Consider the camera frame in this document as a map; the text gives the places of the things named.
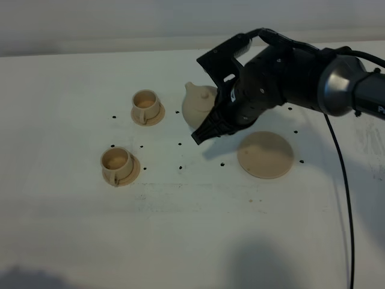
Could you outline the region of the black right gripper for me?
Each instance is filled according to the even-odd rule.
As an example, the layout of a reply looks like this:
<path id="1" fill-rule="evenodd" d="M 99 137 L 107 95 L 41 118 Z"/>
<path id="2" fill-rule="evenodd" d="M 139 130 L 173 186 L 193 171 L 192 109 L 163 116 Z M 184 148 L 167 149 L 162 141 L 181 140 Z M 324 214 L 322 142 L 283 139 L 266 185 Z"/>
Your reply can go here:
<path id="1" fill-rule="evenodd" d="M 191 137 L 200 145 L 234 134 L 285 103 L 321 111 L 317 88 L 326 65 L 318 55 L 300 49 L 268 46 L 239 70 L 236 79 L 219 86 L 215 106 Z"/>

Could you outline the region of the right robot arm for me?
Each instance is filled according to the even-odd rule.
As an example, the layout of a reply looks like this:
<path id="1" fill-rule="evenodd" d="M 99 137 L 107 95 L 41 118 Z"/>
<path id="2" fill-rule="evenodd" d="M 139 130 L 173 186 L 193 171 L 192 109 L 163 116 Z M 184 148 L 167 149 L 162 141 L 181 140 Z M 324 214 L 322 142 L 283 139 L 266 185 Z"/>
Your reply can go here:
<path id="1" fill-rule="evenodd" d="M 214 135 L 246 129 L 267 110 L 285 103 L 330 116 L 369 114 L 384 118 L 384 74 L 368 72 L 361 60 L 383 66 L 376 57 L 344 46 L 306 52 L 268 46 L 221 89 L 210 113 Z"/>

